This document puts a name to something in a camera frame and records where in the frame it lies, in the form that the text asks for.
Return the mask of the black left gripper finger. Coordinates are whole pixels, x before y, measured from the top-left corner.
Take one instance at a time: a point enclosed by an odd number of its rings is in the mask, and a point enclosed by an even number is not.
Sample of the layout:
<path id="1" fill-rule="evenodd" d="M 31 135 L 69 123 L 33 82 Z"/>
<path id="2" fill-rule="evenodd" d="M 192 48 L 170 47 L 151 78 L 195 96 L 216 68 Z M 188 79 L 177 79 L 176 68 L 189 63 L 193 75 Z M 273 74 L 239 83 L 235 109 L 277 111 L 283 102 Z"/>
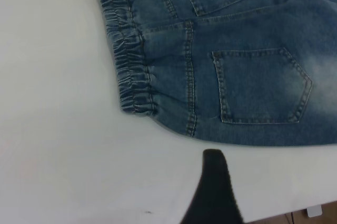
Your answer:
<path id="1" fill-rule="evenodd" d="M 223 153 L 203 151 L 202 174 L 181 223 L 243 223 Z"/>

